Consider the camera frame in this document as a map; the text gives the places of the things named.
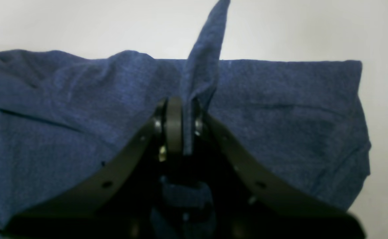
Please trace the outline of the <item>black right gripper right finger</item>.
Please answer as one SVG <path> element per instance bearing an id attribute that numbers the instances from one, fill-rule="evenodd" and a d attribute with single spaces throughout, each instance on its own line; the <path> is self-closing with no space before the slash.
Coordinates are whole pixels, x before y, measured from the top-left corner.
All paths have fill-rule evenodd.
<path id="1" fill-rule="evenodd" d="M 352 215 L 267 170 L 196 100 L 194 163 L 208 184 L 216 239 L 365 239 Z"/>

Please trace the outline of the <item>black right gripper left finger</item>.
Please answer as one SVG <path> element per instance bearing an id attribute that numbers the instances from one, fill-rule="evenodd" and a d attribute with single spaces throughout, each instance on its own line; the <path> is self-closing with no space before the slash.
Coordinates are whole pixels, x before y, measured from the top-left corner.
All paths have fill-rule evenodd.
<path id="1" fill-rule="evenodd" d="M 152 117 L 100 171 L 8 222 L 8 239 L 151 239 L 159 178 L 183 156 L 182 101 L 161 101 Z"/>

